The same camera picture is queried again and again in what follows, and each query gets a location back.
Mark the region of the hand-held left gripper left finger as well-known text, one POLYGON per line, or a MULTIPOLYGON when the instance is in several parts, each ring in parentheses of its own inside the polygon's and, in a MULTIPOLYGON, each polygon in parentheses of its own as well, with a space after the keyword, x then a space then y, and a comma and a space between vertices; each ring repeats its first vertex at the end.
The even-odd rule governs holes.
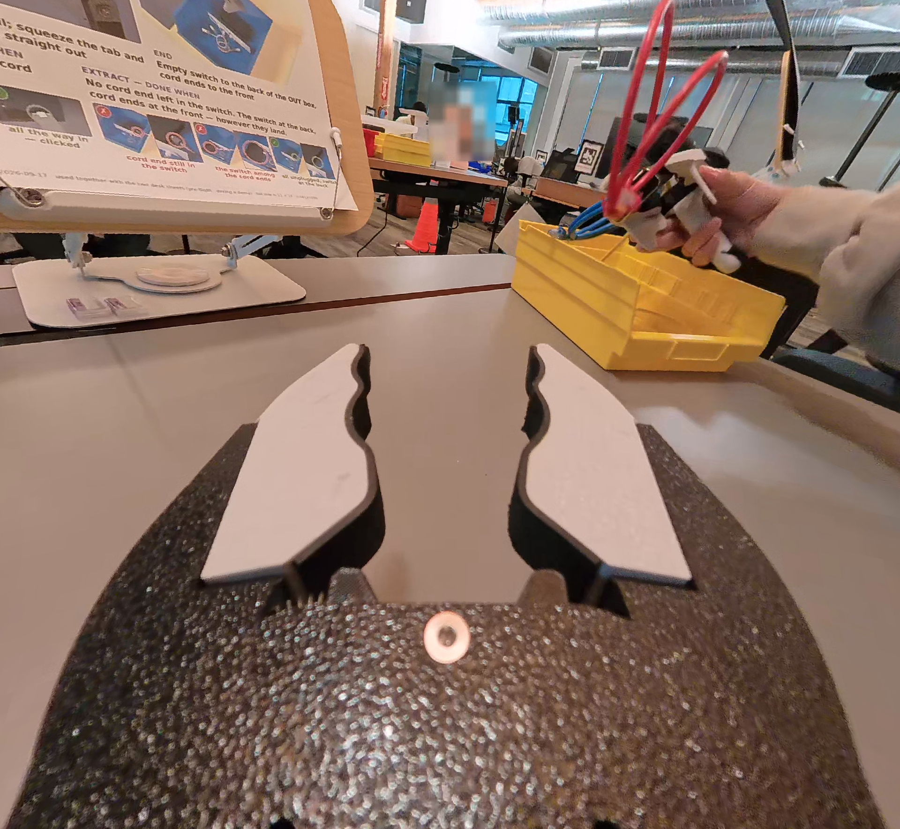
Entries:
POLYGON ((367 438, 371 354, 343 346, 289 385, 255 425, 200 573, 207 586, 282 579, 308 596, 362 569, 385 538, 367 438))

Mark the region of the white stand base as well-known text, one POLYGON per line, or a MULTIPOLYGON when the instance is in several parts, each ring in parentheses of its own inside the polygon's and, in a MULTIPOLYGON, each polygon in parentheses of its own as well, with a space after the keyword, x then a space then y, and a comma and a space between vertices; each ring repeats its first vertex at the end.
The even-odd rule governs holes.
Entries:
POLYGON ((138 321, 223 313, 256 306, 294 304, 306 290, 254 255, 238 258, 230 244, 222 253, 151 254, 90 260, 29 261, 12 276, 29 323, 44 329, 119 327, 138 321))

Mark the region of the tan display board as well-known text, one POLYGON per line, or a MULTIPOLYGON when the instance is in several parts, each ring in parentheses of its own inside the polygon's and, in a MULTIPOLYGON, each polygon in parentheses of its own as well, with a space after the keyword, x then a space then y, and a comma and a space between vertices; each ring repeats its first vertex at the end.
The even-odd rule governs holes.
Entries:
POLYGON ((800 112, 800 71, 793 47, 785 51, 780 72, 780 104, 777 139, 771 167, 782 181, 797 171, 797 152, 802 148, 797 126, 800 112))

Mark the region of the orange plastic object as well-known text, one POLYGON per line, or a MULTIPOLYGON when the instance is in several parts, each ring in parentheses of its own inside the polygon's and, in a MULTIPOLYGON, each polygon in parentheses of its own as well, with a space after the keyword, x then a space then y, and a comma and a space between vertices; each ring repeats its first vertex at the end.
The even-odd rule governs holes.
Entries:
POLYGON ((440 226, 438 206, 439 203, 434 198, 426 198, 423 201, 413 236, 404 242, 417 254, 436 253, 440 226))

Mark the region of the yellow plastic bin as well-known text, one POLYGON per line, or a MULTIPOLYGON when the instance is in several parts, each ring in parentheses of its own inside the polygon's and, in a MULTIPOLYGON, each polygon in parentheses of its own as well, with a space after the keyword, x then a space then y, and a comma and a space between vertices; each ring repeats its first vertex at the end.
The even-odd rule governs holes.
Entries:
POLYGON ((512 289, 607 371, 724 373, 759 358, 784 297, 627 238, 519 224, 512 289))

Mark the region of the stack of yellow bins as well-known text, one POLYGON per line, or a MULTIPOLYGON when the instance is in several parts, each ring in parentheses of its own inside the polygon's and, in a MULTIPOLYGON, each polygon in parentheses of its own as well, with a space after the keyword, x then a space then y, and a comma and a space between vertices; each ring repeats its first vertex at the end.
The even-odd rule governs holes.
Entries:
POLYGON ((433 162, 429 142, 414 136, 378 133, 373 146, 374 153, 370 156, 378 160, 422 168, 429 168, 433 162))

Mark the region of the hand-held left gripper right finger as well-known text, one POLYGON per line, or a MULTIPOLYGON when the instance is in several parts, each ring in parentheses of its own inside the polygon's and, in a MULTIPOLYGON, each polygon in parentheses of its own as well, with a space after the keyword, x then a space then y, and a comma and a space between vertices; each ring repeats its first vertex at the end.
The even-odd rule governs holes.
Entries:
POLYGON ((598 605, 611 583, 676 589, 693 576, 636 421, 599 381, 546 343, 528 352, 526 436, 510 541, 565 599, 598 605))

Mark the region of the group of wooden office desks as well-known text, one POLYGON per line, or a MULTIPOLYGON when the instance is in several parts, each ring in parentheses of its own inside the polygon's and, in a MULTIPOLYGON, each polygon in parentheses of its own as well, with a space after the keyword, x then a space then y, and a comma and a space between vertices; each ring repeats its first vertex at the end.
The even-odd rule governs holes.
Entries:
POLYGON ((423 202, 422 216, 425 217, 428 238, 421 241, 407 239, 398 245, 398 250, 446 255, 457 208, 494 197, 497 212, 489 225, 489 245, 479 250, 480 253, 493 253, 510 185, 506 179, 492 173, 422 167, 379 158, 369 158, 368 165, 373 175, 374 190, 385 197, 386 204, 397 202, 402 196, 419 197, 423 202))

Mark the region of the instruction sheet on stand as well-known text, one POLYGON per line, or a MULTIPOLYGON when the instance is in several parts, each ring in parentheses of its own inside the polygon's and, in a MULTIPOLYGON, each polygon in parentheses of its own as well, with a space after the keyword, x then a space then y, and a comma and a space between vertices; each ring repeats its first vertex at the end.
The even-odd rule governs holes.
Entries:
POLYGON ((340 179, 355 210, 48 190, 40 191, 38 206, 27 206, 3 180, 2 232, 340 237, 362 228, 375 193, 345 28, 331 0, 308 1, 315 41, 323 45, 319 57, 332 126, 341 136, 340 179))

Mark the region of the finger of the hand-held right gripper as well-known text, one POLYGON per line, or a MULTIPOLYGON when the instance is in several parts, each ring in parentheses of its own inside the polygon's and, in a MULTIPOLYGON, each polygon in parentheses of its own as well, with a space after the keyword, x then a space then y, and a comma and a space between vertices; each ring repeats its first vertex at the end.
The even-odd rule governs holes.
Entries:
POLYGON ((658 250, 658 237, 667 231, 669 221, 657 206, 625 216, 622 226, 639 250, 652 252, 658 250))

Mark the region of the person's right hand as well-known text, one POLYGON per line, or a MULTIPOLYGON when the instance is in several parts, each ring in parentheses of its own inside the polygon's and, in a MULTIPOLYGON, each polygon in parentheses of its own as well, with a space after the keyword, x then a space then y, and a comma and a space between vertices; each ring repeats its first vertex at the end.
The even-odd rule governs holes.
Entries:
POLYGON ((696 267, 713 263, 720 236, 733 247, 748 251, 757 228, 774 212, 793 188, 754 179, 743 173, 716 169, 705 164, 698 173, 715 197, 709 205, 710 219, 690 233, 676 219, 669 219, 655 237, 655 250, 680 250, 696 267))

